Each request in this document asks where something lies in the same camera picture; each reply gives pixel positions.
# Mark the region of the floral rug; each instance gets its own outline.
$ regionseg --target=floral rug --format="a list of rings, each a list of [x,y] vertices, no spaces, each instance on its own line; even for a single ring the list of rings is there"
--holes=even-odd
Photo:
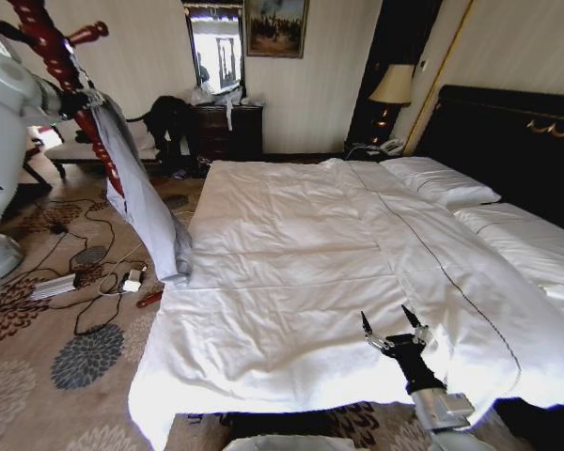
[[[105,202],[103,177],[72,172],[67,183],[51,175],[50,194],[2,226],[26,258],[5,278],[0,295],[0,451],[149,449],[130,419],[127,395],[159,308],[135,303],[161,284],[144,247],[131,252],[140,241]],[[201,188],[197,179],[157,186],[185,223]],[[144,266],[138,293],[121,299],[99,294],[101,282],[100,290],[109,291],[129,269]],[[71,272],[80,288],[28,299],[37,282]],[[259,433],[347,437],[371,450],[425,451],[429,445],[412,406],[363,402],[296,415],[178,415],[167,449],[221,450],[233,438]],[[530,449],[495,412],[475,433],[498,450]]]

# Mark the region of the white duvet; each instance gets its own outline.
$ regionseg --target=white duvet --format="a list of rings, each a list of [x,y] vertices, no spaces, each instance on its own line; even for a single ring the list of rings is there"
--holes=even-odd
[[[190,232],[187,289],[165,287],[132,383],[132,419],[163,449],[176,413],[301,412],[405,401],[369,347],[410,331],[476,422],[498,397],[564,402],[564,317],[450,213],[375,163],[216,162]]]

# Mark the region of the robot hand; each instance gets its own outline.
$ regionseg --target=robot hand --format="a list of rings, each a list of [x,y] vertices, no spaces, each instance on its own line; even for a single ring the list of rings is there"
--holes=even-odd
[[[448,394],[445,385],[434,377],[420,355],[426,348],[424,337],[428,326],[420,324],[405,306],[401,308],[415,328],[413,334],[382,338],[372,331],[366,315],[361,312],[363,328],[368,343],[385,356],[397,360],[403,371],[407,379],[405,389],[414,401],[415,414],[432,438],[429,451],[494,451],[474,436],[453,430],[470,425],[467,416],[474,407],[464,394]]]

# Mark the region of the wooden coat stand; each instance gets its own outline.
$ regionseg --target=wooden coat stand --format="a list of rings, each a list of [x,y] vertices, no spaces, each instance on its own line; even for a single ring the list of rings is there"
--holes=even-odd
[[[67,48],[68,42],[71,47],[92,42],[101,36],[108,36],[109,31],[106,24],[96,22],[87,25],[75,33],[64,36],[55,27],[48,11],[44,7],[44,0],[8,0],[19,16],[21,23],[15,27],[10,23],[0,20],[0,35],[27,44],[36,54],[41,56],[48,73],[50,73],[60,84],[65,92],[75,92],[83,89],[79,80],[79,70],[71,60],[71,54]],[[87,134],[93,143],[92,149],[97,158],[104,164],[106,174],[113,187],[123,196],[121,180],[119,179],[115,164],[111,161],[104,149],[104,144],[99,136],[94,117],[88,110],[78,111],[75,114],[75,122]]]

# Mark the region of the lamp shade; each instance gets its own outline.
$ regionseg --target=lamp shade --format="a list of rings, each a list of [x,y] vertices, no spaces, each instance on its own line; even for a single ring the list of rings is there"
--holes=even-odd
[[[410,103],[413,73],[414,66],[411,64],[391,64],[369,99],[383,103]]]

